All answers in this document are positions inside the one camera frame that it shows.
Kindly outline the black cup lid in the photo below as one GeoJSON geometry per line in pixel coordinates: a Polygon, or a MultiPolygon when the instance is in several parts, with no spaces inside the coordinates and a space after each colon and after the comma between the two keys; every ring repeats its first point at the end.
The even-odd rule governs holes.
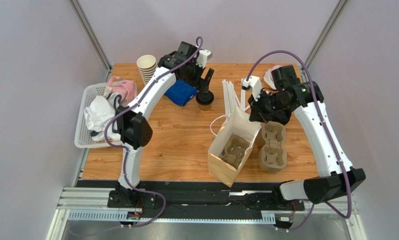
{"type": "Polygon", "coordinates": [[[198,92],[195,97],[196,102],[202,106],[211,105],[214,99],[215,97],[212,91],[198,92]]]}

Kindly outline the single brown paper cup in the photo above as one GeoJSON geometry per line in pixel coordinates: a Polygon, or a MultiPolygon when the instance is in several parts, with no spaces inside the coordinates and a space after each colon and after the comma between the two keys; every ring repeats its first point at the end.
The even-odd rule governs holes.
{"type": "Polygon", "coordinates": [[[212,102],[198,102],[198,108],[201,112],[208,112],[210,111],[211,107],[212,107],[212,102]]]}

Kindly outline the single pulp cup carrier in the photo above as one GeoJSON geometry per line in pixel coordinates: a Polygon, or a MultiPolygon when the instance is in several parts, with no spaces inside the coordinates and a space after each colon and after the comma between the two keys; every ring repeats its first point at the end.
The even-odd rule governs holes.
{"type": "Polygon", "coordinates": [[[233,134],[226,142],[219,158],[235,169],[238,169],[249,146],[249,141],[233,134]]]}

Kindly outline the brown paper bag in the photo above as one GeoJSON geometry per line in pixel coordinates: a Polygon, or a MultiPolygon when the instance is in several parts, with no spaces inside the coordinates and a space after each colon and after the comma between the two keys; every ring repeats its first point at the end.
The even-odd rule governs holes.
{"type": "Polygon", "coordinates": [[[216,134],[215,139],[208,149],[207,159],[209,174],[228,187],[231,187],[234,184],[242,167],[247,162],[247,159],[253,150],[254,141],[261,129],[261,124],[259,122],[249,121],[249,116],[250,115],[241,110],[240,107],[233,110],[230,116],[222,124],[219,132],[216,134]],[[238,169],[235,169],[233,166],[219,158],[231,135],[239,136],[240,138],[250,142],[249,147],[245,151],[245,157],[242,159],[238,169]]]}

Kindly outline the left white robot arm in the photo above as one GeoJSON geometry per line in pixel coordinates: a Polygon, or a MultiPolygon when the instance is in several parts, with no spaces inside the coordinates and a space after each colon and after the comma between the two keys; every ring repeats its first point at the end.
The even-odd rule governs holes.
{"type": "Polygon", "coordinates": [[[163,56],[151,80],[126,107],[119,106],[115,117],[107,124],[116,123],[122,144],[123,161],[121,174],[115,189],[109,193],[109,208],[133,208],[141,198],[140,167],[145,146],[150,142],[153,130],[148,119],[165,92],[177,80],[182,80],[197,91],[196,101],[202,106],[211,106],[214,95],[209,84],[214,74],[211,68],[202,77],[207,61],[212,58],[209,50],[202,49],[203,38],[197,37],[194,45],[181,42],[177,51],[163,56]]]}

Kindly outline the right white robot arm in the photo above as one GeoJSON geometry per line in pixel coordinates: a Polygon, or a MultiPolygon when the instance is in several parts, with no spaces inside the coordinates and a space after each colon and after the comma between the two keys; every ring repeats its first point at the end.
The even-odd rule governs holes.
{"type": "Polygon", "coordinates": [[[281,183],[276,189],[278,196],[282,201],[309,200],[314,204],[349,196],[366,174],[353,166],[339,144],[318,84],[301,82],[291,65],[281,66],[271,74],[275,93],[267,93],[257,76],[241,82],[242,89],[251,91],[249,120],[281,122],[285,120],[279,116],[281,113],[294,114],[307,136],[318,172],[317,177],[281,183]]]}

